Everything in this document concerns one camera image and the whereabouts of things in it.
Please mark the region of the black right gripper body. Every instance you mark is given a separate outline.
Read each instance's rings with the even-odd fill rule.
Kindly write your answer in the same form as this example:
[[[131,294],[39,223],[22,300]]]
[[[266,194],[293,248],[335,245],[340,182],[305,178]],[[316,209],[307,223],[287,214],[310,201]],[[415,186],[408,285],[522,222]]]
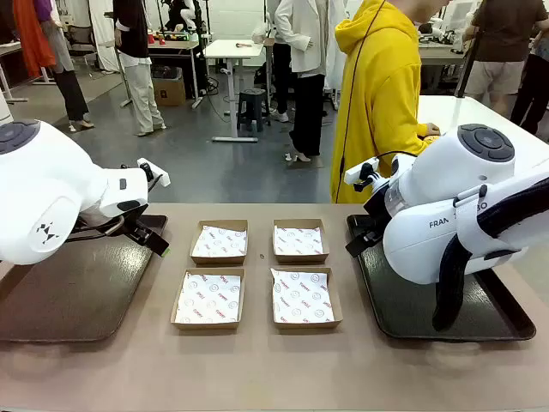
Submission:
[[[364,209],[373,220],[373,230],[383,234],[391,220],[391,215],[385,205],[385,195],[372,195],[365,203]]]

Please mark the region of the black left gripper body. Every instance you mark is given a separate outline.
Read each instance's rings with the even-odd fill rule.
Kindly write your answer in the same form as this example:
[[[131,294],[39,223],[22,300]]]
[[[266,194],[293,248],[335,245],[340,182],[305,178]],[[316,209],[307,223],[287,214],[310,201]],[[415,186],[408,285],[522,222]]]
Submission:
[[[124,223],[121,227],[123,235],[150,235],[151,229],[140,221],[143,213],[148,208],[145,203],[142,206],[123,212]]]

